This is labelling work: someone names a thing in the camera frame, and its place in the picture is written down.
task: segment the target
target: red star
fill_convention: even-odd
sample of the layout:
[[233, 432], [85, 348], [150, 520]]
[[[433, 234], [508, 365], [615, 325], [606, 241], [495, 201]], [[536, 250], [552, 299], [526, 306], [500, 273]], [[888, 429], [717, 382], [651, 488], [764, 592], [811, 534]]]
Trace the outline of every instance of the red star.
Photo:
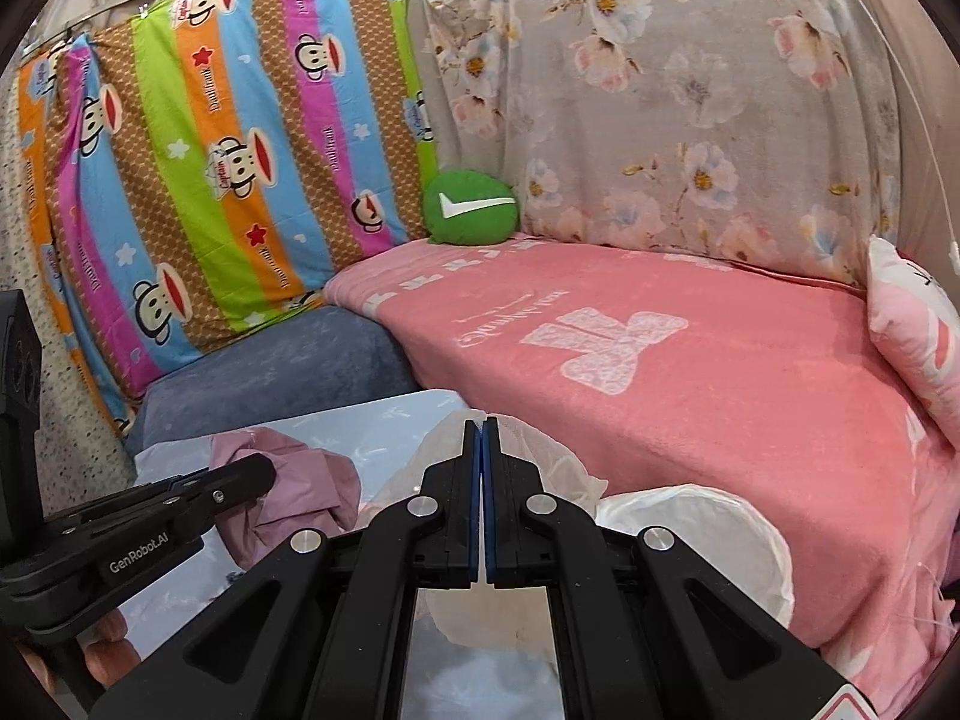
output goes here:
[[255, 224], [247, 230], [247, 237], [250, 239], [252, 247], [262, 247], [267, 241], [267, 231], [259, 224]]
[[213, 49], [200, 46], [200, 50], [191, 56], [193, 56], [193, 66], [195, 68], [198, 68], [200, 65], [209, 65], [210, 57], [213, 56]]

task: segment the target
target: white bow pattern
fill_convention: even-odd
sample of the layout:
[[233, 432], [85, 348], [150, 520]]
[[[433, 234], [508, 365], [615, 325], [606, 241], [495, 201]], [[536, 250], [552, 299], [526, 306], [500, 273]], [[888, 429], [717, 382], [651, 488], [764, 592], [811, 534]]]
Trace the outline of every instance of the white bow pattern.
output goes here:
[[582, 357], [564, 362], [560, 373], [606, 395], [626, 391], [637, 373], [637, 357], [647, 346], [688, 326], [681, 317], [649, 311], [637, 312], [624, 324], [595, 308], [564, 314], [557, 322], [562, 324], [541, 324], [520, 343], [582, 352]]

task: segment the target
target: blue-gray cushion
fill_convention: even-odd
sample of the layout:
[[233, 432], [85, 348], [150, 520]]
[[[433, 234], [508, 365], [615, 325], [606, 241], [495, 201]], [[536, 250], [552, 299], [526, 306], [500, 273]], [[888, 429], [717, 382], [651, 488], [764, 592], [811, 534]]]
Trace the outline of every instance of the blue-gray cushion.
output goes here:
[[323, 306], [151, 384], [127, 451], [418, 389], [406, 355], [384, 327]]

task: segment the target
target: pink and white pillow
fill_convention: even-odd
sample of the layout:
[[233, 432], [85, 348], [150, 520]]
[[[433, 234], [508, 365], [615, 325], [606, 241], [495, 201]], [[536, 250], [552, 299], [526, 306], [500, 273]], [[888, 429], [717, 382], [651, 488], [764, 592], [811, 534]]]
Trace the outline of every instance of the pink and white pillow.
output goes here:
[[923, 268], [870, 238], [870, 338], [954, 447], [960, 448], [960, 316]]

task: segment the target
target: white check mark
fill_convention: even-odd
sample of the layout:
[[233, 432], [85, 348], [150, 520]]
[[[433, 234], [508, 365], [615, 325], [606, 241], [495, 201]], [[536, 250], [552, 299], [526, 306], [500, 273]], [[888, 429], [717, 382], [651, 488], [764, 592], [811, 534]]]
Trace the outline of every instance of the white check mark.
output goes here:
[[440, 192], [440, 213], [443, 218], [457, 217], [461, 214], [467, 214], [470, 211], [476, 211], [480, 208], [491, 208], [494, 205], [507, 205], [517, 202], [512, 197], [490, 197], [483, 200], [464, 200], [463, 202], [452, 202], [442, 191]]

